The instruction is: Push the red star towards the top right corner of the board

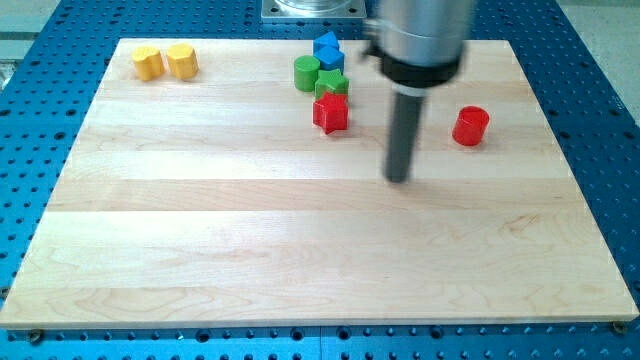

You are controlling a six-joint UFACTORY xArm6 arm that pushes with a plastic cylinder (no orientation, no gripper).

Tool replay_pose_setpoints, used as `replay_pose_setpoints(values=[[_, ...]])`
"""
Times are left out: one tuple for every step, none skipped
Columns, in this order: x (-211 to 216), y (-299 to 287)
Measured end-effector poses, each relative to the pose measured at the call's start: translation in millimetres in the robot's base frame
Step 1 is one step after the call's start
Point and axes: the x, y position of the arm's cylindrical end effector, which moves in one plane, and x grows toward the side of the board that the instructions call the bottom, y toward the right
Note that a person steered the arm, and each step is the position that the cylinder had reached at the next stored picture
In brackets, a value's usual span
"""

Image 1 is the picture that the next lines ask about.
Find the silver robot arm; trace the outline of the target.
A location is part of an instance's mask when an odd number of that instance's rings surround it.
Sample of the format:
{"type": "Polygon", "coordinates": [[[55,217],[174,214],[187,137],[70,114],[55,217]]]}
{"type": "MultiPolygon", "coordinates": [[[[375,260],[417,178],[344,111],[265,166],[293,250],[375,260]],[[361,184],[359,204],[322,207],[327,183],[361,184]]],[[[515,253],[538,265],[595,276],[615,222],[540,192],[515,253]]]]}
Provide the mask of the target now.
{"type": "Polygon", "coordinates": [[[405,96],[424,97],[458,72],[474,18],[474,0],[382,0],[364,23],[379,71],[405,96]]]}

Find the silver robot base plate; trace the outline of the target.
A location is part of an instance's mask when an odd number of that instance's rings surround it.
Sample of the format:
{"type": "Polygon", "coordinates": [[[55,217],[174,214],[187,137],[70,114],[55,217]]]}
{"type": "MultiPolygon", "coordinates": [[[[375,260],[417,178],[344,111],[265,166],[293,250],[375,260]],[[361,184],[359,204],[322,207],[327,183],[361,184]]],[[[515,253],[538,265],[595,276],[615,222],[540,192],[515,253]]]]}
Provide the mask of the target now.
{"type": "Polygon", "coordinates": [[[263,19],[366,18],[364,0],[263,0],[263,19]]]}

